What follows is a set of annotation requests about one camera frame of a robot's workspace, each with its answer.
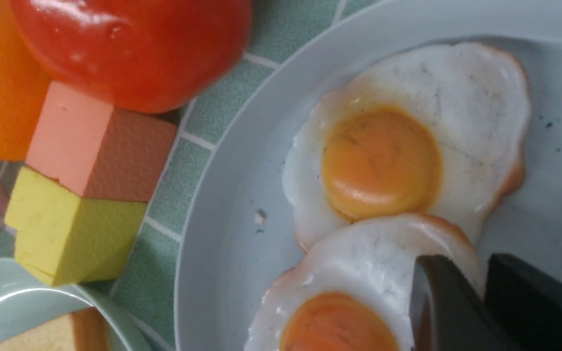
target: small bowl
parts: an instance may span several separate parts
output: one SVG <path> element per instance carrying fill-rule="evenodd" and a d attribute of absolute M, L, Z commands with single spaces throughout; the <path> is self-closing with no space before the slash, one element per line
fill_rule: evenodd
<path fill-rule="evenodd" d="M 48 287 L 11 258 L 0 258 L 0 342 L 61 315 L 96 307 L 110 325 L 112 351 L 150 351 L 125 311 L 78 285 Z"/>

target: green tablecloth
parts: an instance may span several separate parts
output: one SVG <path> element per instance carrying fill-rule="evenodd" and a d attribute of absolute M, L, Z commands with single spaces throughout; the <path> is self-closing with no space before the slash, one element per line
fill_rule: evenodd
<path fill-rule="evenodd" d="M 203 168 L 238 109 L 286 58 L 316 35 L 377 0 L 254 0 L 250 46 L 238 66 L 183 109 L 178 137 L 122 276 L 91 287 L 122 305 L 153 349 L 175 349 L 173 289 L 183 224 Z M 0 162 L 8 191 L 20 164 Z M 0 256 L 14 238 L 0 235 Z"/>

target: yellow block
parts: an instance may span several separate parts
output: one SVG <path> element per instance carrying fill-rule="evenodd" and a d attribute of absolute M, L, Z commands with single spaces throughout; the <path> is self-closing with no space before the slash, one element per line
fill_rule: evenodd
<path fill-rule="evenodd" d="M 23 167 L 5 222 L 19 264 L 47 285 L 75 284 L 120 275 L 146 206 L 81 198 Z"/>

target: crumb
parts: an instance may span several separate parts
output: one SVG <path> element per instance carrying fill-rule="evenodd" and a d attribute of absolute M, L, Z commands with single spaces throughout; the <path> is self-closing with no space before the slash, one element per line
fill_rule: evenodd
<path fill-rule="evenodd" d="M 257 211 L 255 211 L 255 223 L 257 225 L 264 225 L 265 222 L 266 213 L 263 211 L 263 209 L 258 209 Z"/>

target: egg white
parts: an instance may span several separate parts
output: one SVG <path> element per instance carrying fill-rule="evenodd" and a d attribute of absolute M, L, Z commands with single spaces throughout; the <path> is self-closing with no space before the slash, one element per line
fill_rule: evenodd
<path fill-rule="evenodd" d="M 292 314 L 326 292 L 345 293 L 367 306 L 388 325 L 400 350 L 411 349 L 409 304 L 419 255 L 450 258 L 484 294 L 476 251 L 453 225 L 422 214 L 364 220 L 328 235 L 279 277 L 263 297 L 244 351 L 278 350 Z"/>
<path fill-rule="evenodd" d="M 433 135 L 443 178 L 425 212 L 458 225 L 476 244 L 500 198 L 521 184 L 531 104 L 516 58 L 461 43 L 390 56 L 321 99 L 295 136 L 283 170 L 283 191 L 294 206 L 303 248 L 350 224 L 332 209 L 322 186 L 326 136 L 342 118 L 378 106 L 404 109 Z"/>

